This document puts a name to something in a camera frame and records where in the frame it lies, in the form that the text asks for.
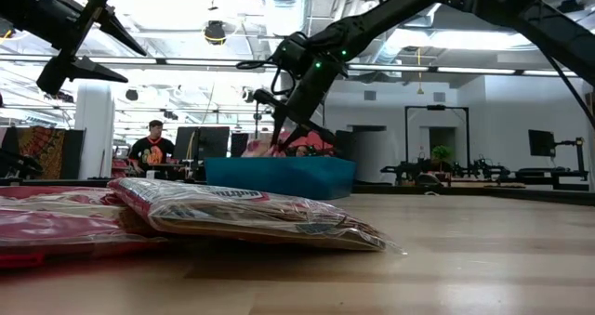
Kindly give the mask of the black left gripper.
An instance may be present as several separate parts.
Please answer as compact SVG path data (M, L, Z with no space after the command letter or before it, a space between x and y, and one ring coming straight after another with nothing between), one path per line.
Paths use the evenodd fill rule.
M57 35L51 39L51 44L59 54L52 57L36 83L44 92L56 95L66 80L90 79L117 83L127 83L128 79L118 72L114 72L87 56L80 59L76 54L95 22L99 22L99 29L115 38L137 54L146 56L145 49L126 31L111 7L107 7L108 0L87 0L84 6L73 0L50 0L54 7L65 8L65 13L58 15L58 22L50 28Z

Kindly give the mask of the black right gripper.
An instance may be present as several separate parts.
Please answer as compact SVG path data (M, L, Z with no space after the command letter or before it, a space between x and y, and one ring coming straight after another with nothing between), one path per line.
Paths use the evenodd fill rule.
M314 61L299 83L293 88L286 102L281 102L273 96L272 92L263 89L257 89L254 92L255 101L271 105L274 108L272 114L274 120L272 146L281 146L282 150L286 150L299 138L306 137L310 131L317 132L326 143L336 141L336 136L331 131L311 120L312 115L324 100L336 76L337 69L334 64L327 65L323 61ZM287 138L280 141L280 134L287 118L294 122L297 127Z

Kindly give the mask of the black monitor on arm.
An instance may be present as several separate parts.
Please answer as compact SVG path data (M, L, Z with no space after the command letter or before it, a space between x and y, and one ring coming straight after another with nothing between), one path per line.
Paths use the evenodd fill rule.
M556 149L558 146L575 147L578 166L577 172L586 172L583 153L583 138L556 141L552 132L534 129L528 130L528 138L530 154L532 156L549 157L550 159L553 159L556 157Z

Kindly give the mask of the blue plastic basket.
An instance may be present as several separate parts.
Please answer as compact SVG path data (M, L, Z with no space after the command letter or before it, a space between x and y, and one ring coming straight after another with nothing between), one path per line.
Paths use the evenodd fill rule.
M205 159L212 186L335 200L352 191L356 164L335 157L229 157Z

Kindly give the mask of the small black monitor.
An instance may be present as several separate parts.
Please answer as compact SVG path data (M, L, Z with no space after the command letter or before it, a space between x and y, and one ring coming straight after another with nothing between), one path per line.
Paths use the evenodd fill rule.
M246 150L248 140L248 133L232 133L230 147L231 157L241 157Z

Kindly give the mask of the black computer monitor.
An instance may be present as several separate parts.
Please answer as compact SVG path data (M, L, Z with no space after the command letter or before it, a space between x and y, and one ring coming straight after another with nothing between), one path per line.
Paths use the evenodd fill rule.
M173 158L201 161L204 158L226 157L229 138L227 126L179 127Z

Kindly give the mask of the white pillar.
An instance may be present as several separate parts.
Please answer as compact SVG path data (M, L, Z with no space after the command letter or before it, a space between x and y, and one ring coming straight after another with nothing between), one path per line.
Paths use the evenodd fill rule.
M108 83L84 80L79 84L74 127L84 131L80 179L112 175L114 115L114 97Z

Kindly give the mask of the black panel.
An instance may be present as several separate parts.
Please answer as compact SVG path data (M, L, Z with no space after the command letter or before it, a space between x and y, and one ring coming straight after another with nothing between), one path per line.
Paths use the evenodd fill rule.
M62 144L60 179L78 179L85 130L66 130Z

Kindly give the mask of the person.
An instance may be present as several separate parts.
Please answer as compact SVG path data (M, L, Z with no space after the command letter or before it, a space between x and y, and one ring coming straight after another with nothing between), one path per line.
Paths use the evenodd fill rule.
M165 164L167 156L172 155L175 144L162 136L163 122L149 122L149 135L137 140L131 147L128 160L138 174L143 174L153 164Z

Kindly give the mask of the colourful patterned tapestry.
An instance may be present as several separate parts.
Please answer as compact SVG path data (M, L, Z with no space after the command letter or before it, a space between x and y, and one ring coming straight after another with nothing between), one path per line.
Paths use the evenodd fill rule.
M19 152L33 158L43 168L38 178L57 179L62 166L63 129L33 126L17 129Z

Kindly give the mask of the green potted plant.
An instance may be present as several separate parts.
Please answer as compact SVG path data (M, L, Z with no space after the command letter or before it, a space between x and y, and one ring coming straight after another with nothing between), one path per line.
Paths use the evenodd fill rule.
M449 164L452 156L453 151L448 146L437 145L431 150L431 158L436 164Z

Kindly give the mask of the distant robot station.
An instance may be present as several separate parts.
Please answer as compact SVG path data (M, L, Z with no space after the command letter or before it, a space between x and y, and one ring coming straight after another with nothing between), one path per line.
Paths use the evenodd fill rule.
M458 162L449 164L438 159L418 158L415 162L384 166L380 172L393 174L397 187L524 189L535 185L548 186L553 190L589 191L588 171L583 166L578 170L556 166L511 171L506 166L487 163L482 156L469 167Z

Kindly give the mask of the black stand frame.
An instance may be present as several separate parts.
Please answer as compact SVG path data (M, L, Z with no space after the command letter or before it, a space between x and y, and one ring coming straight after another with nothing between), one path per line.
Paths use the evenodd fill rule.
M430 135L422 133L423 128L454 128L455 156L457 162L469 166L470 125L469 108L433 104L427 106L404 107L404 153L405 158L425 152L430 156Z

